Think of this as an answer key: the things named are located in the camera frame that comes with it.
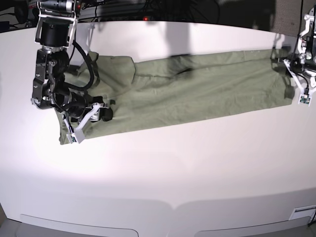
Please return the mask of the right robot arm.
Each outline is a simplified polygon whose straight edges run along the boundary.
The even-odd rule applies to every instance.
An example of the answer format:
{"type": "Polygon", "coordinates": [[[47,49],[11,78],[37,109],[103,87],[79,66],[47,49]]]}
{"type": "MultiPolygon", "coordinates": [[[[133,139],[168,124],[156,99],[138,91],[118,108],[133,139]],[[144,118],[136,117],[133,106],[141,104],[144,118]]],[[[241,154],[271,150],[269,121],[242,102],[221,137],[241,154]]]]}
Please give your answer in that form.
{"type": "Polygon", "coordinates": [[[102,96],[90,96],[95,74],[91,57],[76,42],[76,27],[85,0],[39,0],[39,19],[35,42],[41,45],[37,51],[36,71],[33,80],[31,103],[38,109],[54,109],[60,114],[70,132],[73,122],[85,125],[88,121],[110,121],[113,118],[112,101],[102,96]],[[67,49],[72,45],[86,63],[89,80],[84,86],[65,81],[70,69],[71,57],[67,49]]]}

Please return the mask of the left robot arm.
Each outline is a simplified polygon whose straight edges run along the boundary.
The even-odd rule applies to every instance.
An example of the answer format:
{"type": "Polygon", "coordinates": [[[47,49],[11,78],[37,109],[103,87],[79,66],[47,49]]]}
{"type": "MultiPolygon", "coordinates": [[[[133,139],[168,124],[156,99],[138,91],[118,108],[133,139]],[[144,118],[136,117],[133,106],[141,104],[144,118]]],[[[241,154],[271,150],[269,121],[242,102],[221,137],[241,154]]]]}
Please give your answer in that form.
{"type": "Polygon", "coordinates": [[[278,58],[285,65],[300,90],[299,102],[310,104],[316,92],[316,7],[304,15],[305,28],[295,44],[294,53],[287,58],[278,58]]]}

